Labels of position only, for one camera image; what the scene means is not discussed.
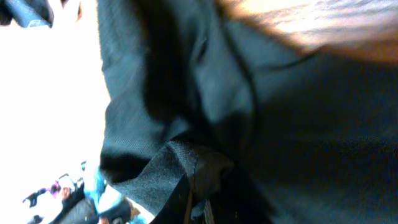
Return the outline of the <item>black t-shirt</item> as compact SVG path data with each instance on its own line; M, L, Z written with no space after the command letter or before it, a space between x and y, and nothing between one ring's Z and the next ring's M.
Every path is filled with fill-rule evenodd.
M156 216L183 176L192 217L396 223L397 69L292 50L213 1L100 1L110 94L101 173Z

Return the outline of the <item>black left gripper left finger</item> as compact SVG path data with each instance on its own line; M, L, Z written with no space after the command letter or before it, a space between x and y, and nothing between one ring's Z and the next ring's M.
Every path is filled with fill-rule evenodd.
M190 224L192 200L193 192L185 175L150 224Z

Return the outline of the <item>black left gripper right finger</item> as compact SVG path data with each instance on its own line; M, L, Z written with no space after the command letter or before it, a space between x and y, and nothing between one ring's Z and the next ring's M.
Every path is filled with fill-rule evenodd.
M204 207L205 224L234 224L233 211L225 200L219 198L208 199Z

